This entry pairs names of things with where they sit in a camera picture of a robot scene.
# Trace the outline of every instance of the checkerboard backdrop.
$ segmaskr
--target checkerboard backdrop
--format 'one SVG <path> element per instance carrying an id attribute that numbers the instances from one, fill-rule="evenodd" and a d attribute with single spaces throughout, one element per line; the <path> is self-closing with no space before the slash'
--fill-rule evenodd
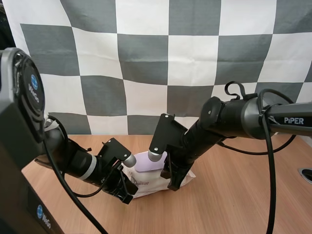
<path id="1" fill-rule="evenodd" d="M 312 100 L 311 0 L 3 2 L 69 134 L 153 134 L 162 113 L 190 127 L 232 80 Z"/>

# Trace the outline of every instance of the plastic bag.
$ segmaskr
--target plastic bag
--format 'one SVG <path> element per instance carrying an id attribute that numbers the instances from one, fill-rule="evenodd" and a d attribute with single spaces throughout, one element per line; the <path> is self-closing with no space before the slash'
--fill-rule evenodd
<path id="1" fill-rule="evenodd" d="M 140 163 L 142 157 L 147 157 L 147 152 L 143 152 L 136 155 L 137 163 Z M 138 191 L 134 195 L 134 198 L 145 196 L 148 194 L 156 193 L 161 190 L 168 189 L 167 186 L 170 182 L 170 179 L 164 179 L 160 177 L 160 172 L 162 169 L 146 171 L 146 172 L 137 172 L 136 167 L 132 168 L 123 168 L 123 172 L 128 176 L 128 178 L 133 182 L 137 187 Z M 181 187 L 189 183 L 196 176 L 190 170 L 185 176 L 184 180 L 181 183 Z"/>

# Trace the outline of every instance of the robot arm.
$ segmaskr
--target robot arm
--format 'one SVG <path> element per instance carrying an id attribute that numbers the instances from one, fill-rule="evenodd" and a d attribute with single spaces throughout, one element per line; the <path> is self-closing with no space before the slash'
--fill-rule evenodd
<path id="1" fill-rule="evenodd" d="M 61 123 L 45 131 L 44 90 L 35 64 L 17 48 L 1 51 L 0 61 L 0 143 L 19 169 L 34 159 L 51 168 L 45 140 L 60 170 L 100 188 L 103 185 L 103 191 L 128 204 L 137 187 L 122 172 L 121 162 L 134 166 L 131 152 L 112 138 L 103 144 L 98 156 L 93 156 L 68 139 Z"/>
<path id="2" fill-rule="evenodd" d="M 123 203 L 129 204 L 137 187 L 122 172 L 122 162 L 127 167 L 133 167 L 136 158 L 112 138 L 103 143 L 103 147 L 97 156 L 88 153 L 77 143 L 64 137 L 60 127 L 45 132 L 47 146 L 62 170 L 62 174 L 69 174 L 87 183 L 100 187 L 104 192 L 119 198 Z M 45 149 L 35 158 L 35 162 L 47 168 L 52 168 Z M 78 197 L 90 197 L 95 195 L 79 195 Z"/>
<path id="3" fill-rule="evenodd" d="M 233 137 L 265 139 L 257 94 L 245 95 L 244 90 L 242 94 L 244 99 L 227 102 L 210 98 L 189 130 L 176 122 L 174 116 L 160 116 L 149 158 L 158 161 L 164 151 L 168 152 L 161 176 L 171 179 L 169 189 L 178 190 L 194 161 L 215 144 Z M 281 132 L 312 136 L 312 103 L 267 105 L 263 114 L 271 135 Z"/>

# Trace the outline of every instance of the gray square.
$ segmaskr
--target gray square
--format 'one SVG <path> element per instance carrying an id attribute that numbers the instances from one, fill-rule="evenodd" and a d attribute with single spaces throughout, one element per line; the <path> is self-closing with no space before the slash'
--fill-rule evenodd
<path id="1" fill-rule="evenodd" d="M 79 76 L 73 30 L 66 26 L 21 24 L 32 60 L 40 73 Z"/>
<path id="2" fill-rule="evenodd" d="M 310 69 L 308 71 L 306 80 L 304 82 L 312 82 L 312 62 L 311 62 Z"/>
<path id="3" fill-rule="evenodd" d="M 215 85 L 257 82 L 272 35 L 219 36 Z"/>
<path id="4" fill-rule="evenodd" d="M 312 32 L 311 0 L 277 0 L 274 33 Z"/>
<path id="5" fill-rule="evenodd" d="M 219 35 L 221 0 L 170 0 L 169 35 Z"/>
<path id="6" fill-rule="evenodd" d="M 67 134 L 91 134 L 87 116 L 54 112 L 50 112 L 49 115 L 56 117 L 64 125 Z"/>
<path id="7" fill-rule="evenodd" d="M 278 82 L 266 83 L 264 82 L 264 83 L 257 84 L 255 88 L 255 92 L 259 93 L 263 89 L 274 89 L 288 96 L 293 102 L 296 102 L 298 95 L 300 93 L 301 87 L 302 87 L 302 83 L 278 83 Z M 270 94 L 270 93 L 267 93 L 264 95 L 264 100 L 268 104 L 276 104 L 276 103 L 286 104 L 287 103 L 281 97 L 275 94 Z"/>
<path id="8" fill-rule="evenodd" d="M 168 86 L 167 113 L 178 117 L 199 117 L 212 92 L 213 86 Z"/>
<path id="9" fill-rule="evenodd" d="M 126 94 L 122 79 L 81 76 L 81 86 L 87 115 L 127 115 Z"/>
<path id="10" fill-rule="evenodd" d="M 129 135 L 153 135 L 159 116 L 128 116 Z"/>
<path id="11" fill-rule="evenodd" d="M 123 79 L 168 83 L 168 36 L 118 34 L 118 56 Z"/>
<path id="12" fill-rule="evenodd" d="M 115 0 L 61 0 L 70 24 L 89 32 L 117 33 Z"/>

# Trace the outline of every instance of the wooden tabletop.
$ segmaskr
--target wooden tabletop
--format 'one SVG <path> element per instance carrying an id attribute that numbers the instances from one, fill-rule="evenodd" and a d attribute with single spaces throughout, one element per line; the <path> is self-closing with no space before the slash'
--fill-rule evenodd
<path id="1" fill-rule="evenodd" d="M 151 136 L 71 136 L 93 154 L 101 142 L 115 137 L 133 154 L 147 151 Z M 273 146 L 288 135 L 273 137 Z M 265 141 L 228 139 L 228 145 L 249 151 L 266 151 Z M 312 151 L 297 137 L 275 154 L 277 203 L 275 234 L 312 233 L 312 184 L 298 168 L 312 167 Z M 267 156 L 249 156 L 214 146 L 192 167 L 196 178 L 180 190 L 161 191 L 134 199 L 129 205 L 102 192 L 82 203 L 110 234 L 264 234 L 266 232 L 270 183 Z M 54 172 L 30 163 L 23 169 L 38 195 L 67 234 L 98 231 L 71 201 Z M 69 175 L 73 191 L 96 190 Z"/>

